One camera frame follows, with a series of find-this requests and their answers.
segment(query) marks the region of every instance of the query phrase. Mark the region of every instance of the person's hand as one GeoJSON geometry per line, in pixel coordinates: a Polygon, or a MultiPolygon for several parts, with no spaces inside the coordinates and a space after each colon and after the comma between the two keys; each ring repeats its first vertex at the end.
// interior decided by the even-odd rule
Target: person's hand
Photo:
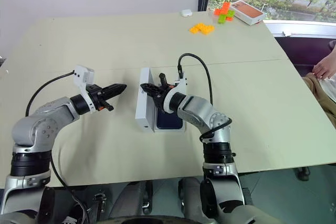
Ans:
{"type": "Polygon", "coordinates": [[[319,79],[331,78],[336,73],[336,51],[320,60],[313,68],[313,74],[319,79]]]}

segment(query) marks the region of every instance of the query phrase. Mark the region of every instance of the black cable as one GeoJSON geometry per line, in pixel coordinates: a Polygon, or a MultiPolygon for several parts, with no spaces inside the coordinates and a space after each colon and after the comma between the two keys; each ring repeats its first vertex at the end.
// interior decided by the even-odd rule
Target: black cable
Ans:
{"type": "Polygon", "coordinates": [[[211,85],[211,79],[210,79],[209,70],[208,70],[206,64],[204,63],[204,61],[203,61],[199,56],[194,55],[194,54],[191,54],[191,53],[189,53],[189,52],[186,52],[185,54],[182,54],[182,55],[179,57],[179,59],[178,59],[179,61],[177,62],[177,70],[178,70],[178,74],[179,74],[180,78],[183,77],[183,76],[182,76],[181,60],[182,60],[182,58],[183,58],[184,56],[190,56],[190,57],[193,57],[193,58],[199,60],[199,62],[203,65],[203,67],[204,67],[204,69],[205,69],[205,72],[206,72],[206,76],[207,76],[207,78],[208,78],[209,93],[210,93],[210,103],[211,103],[212,105],[214,105],[214,104],[213,104],[213,100],[212,100],[212,85],[211,85]]]}
{"type": "Polygon", "coordinates": [[[230,125],[231,123],[232,123],[232,119],[231,119],[231,118],[228,118],[228,120],[227,120],[225,123],[223,123],[222,125],[217,126],[217,127],[214,127],[213,129],[211,129],[211,130],[209,130],[209,131],[203,133],[203,134],[199,137],[200,141],[202,142],[203,139],[212,137],[212,136],[209,136],[209,135],[210,135],[210,134],[213,134],[215,131],[218,131],[218,130],[220,130],[220,129],[222,129],[222,128],[228,126],[228,125],[230,125]]]}
{"type": "Polygon", "coordinates": [[[58,77],[56,77],[56,78],[53,78],[52,80],[50,80],[50,81],[47,81],[46,83],[44,83],[38,90],[36,90],[36,92],[33,94],[33,96],[31,97],[31,99],[30,99],[30,101],[28,102],[28,104],[27,104],[27,108],[26,108],[26,114],[25,114],[25,116],[29,116],[29,109],[30,109],[30,106],[32,105],[32,103],[33,103],[33,100],[35,99],[35,97],[37,96],[37,94],[46,86],[46,85],[48,85],[48,84],[51,84],[52,82],[54,82],[54,81],[57,81],[57,80],[59,80],[59,79],[61,79],[61,78],[63,78],[63,77],[66,77],[66,76],[70,76],[70,75],[72,75],[72,74],[74,74],[74,70],[72,71],[72,72],[70,72],[70,73],[66,73],[66,74],[63,74],[62,76],[58,76],[58,77]]]}
{"type": "MultiPolygon", "coordinates": [[[[37,96],[37,94],[45,87],[47,86],[48,84],[54,82],[54,81],[57,81],[59,79],[62,79],[64,77],[67,77],[67,76],[70,76],[72,74],[74,74],[75,71],[73,70],[72,72],[70,73],[66,73],[66,74],[63,74],[62,76],[58,76],[56,78],[53,78],[52,80],[50,81],[47,81],[46,83],[44,83],[38,90],[36,90],[36,92],[33,94],[33,96],[31,97],[30,101],[28,102],[27,104],[27,108],[26,108],[26,114],[25,116],[29,116],[29,110],[30,110],[30,106],[32,105],[33,103],[33,100],[35,99],[35,97],[37,96]]],[[[88,223],[90,223],[90,219],[89,219],[89,215],[88,215],[88,212],[86,210],[86,208],[84,207],[84,204],[83,202],[75,195],[75,193],[71,190],[71,188],[64,182],[64,180],[60,177],[60,175],[58,174],[57,170],[56,170],[56,167],[55,167],[55,164],[54,164],[54,160],[52,159],[53,157],[51,156],[50,157],[50,162],[51,162],[51,167],[52,167],[52,170],[54,171],[56,177],[58,178],[58,180],[60,181],[60,183],[64,186],[64,188],[72,195],[72,198],[75,202],[77,202],[80,207],[82,208],[83,210],[83,214],[85,215],[85,219],[87,219],[88,223]]]]}

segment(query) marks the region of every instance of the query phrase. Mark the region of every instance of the robotic arm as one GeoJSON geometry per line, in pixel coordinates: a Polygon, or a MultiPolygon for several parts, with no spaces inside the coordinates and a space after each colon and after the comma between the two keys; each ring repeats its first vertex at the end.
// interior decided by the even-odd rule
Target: robotic arm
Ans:
{"type": "MultiPolygon", "coordinates": [[[[80,69],[75,69],[75,83],[76,78],[81,76],[80,69]]],[[[1,204],[1,215],[7,214],[6,221],[46,223],[50,219],[54,208],[54,191],[45,185],[50,181],[51,149],[57,134],[66,125],[78,120],[80,115],[92,111],[92,108],[98,111],[104,108],[113,110],[106,100],[121,94],[126,88],[125,84],[101,88],[88,84],[93,81],[90,73],[86,77],[91,78],[86,79],[85,93],[49,102],[14,125],[12,167],[6,178],[1,204]]]]}
{"type": "Polygon", "coordinates": [[[200,194],[203,213],[219,223],[282,223],[254,206],[245,205],[234,162],[235,153],[230,148],[232,120],[215,110],[207,100],[180,93],[178,86],[175,88],[166,83],[163,73],[160,74],[160,79],[160,87],[150,83],[141,84],[141,87],[153,98],[158,109],[166,113],[176,113],[178,117],[197,127],[201,133],[199,139],[203,143],[204,180],[200,194]]]}

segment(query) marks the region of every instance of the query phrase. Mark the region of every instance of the table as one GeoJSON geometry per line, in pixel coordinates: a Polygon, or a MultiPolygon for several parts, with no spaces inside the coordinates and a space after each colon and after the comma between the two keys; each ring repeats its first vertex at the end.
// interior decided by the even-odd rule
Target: table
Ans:
{"type": "MultiPolygon", "coordinates": [[[[233,119],[232,149],[238,171],[282,169],[336,162],[336,131],[264,23],[240,20],[215,25],[205,36],[188,29],[213,24],[207,12],[49,18],[33,25],[0,68],[0,187],[9,173],[11,129],[24,116],[35,90],[76,64],[95,70],[101,87],[126,83],[110,100],[115,110],[86,114],[58,135],[53,157],[70,185],[201,175],[198,130],[143,133],[135,107],[142,67],[173,82],[184,52],[200,56],[213,82],[214,106],[233,119]]],[[[194,59],[182,61],[189,94],[208,98],[205,72],[194,59]]],[[[46,87],[31,108],[79,93],[72,77],[46,87]]],[[[60,183],[52,175],[51,186],[60,183]]]]}

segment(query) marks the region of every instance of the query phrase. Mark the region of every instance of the green toy block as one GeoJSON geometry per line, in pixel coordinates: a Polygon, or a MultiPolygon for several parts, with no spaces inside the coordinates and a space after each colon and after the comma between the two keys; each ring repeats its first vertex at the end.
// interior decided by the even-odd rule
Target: green toy block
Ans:
{"type": "Polygon", "coordinates": [[[235,15],[235,11],[234,10],[228,10],[226,17],[228,18],[233,18],[233,16],[235,15]]]}
{"type": "Polygon", "coordinates": [[[221,15],[219,16],[219,18],[218,18],[218,23],[219,23],[219,24],[224,24],[225,21],[226,21],[226,15],[221,14],[221,15]]]}

